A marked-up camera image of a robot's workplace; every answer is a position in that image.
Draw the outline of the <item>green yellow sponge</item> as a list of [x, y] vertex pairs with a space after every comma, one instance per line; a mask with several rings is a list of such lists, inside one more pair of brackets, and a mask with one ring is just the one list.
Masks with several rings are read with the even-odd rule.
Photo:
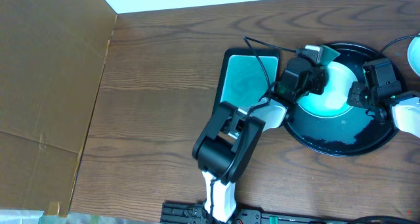
[[320, 57], [320, 65], [327, 66], [330, 62], [333, 62], [340, 53], [327, 45], [321, 45], [322, 48], [321, 57]]

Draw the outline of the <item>mint plate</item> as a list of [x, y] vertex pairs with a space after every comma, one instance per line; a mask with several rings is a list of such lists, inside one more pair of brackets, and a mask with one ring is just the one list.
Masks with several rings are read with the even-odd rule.
[[347, 104], [348, 92], [357, 78], [352, 70], [338, 62], [330, 62], [325, 69], [327, 80], [324, 92], [321, 95], [309, 93], [297, 103], [312, 116], [334, 118], [352, 108]]

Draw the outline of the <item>white plate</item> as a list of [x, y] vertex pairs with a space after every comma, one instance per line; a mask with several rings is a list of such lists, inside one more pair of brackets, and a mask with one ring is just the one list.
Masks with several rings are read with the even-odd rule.
[[407, 59], [411, 69], [420, 76], [420, 38], [415, 37], [407, 50]]

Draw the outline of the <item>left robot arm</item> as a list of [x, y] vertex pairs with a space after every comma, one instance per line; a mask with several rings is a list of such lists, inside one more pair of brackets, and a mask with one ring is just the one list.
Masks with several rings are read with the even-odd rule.
[[325, 57], [323, 45], [298, 48], [280, 78], [268, 84], [256, 103], [241, 108], [222, 101], [213, 111], [192, 149], [205, 179], [203, 209], [208, 223], [226, 223], [233, 216], [236, 182], [262, 133], [279, 128], [303, 96], [324, 92]]

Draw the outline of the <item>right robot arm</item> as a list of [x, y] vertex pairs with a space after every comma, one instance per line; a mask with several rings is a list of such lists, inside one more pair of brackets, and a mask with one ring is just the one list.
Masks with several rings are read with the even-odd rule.
[[419, 136], [419, 92], [403, 91], [399, 81], [384, 85], [353, 82], [347, 104], [366, 110], [380, 123], [390, 121], [396, 129]]

